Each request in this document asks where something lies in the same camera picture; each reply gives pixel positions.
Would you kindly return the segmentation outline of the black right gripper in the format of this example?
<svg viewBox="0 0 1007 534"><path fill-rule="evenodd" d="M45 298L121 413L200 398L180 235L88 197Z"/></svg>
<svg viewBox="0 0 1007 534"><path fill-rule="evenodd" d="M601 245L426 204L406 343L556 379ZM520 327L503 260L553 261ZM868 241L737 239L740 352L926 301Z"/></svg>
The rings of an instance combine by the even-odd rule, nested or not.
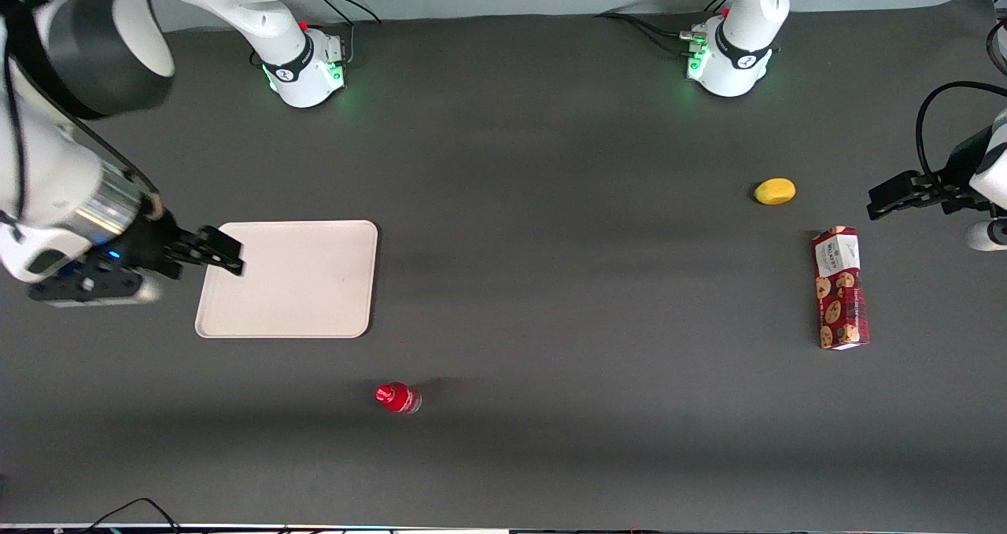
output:
<svg viewBox="0 0 1007 534"><path fill-rule="evenodd" d="M190 233L180 229L171 212L150 218L154 204L150 197L141 199L136 219L118 237L118 265L133 271L148 271L179 280L186 264L218 267L234 276L242 276L245 262L241 259L242 244L214 226L202 226L197 231L197 253L192 254L187 238Z"/></svg>

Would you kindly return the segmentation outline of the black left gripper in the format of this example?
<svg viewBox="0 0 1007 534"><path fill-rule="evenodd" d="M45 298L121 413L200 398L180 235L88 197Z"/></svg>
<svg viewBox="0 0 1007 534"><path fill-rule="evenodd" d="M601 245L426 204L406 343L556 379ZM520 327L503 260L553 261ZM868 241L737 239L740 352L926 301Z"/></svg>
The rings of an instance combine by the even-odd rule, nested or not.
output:
<svg viewBox="0 0 1007 534"><path fill-rule="evenodd" d="M994 127L988 126L960 143L939 171L946 199L924 173L904 171L868 191L868 218L879 221L892 212L941 204L943 212L994 210Z"/></svg>

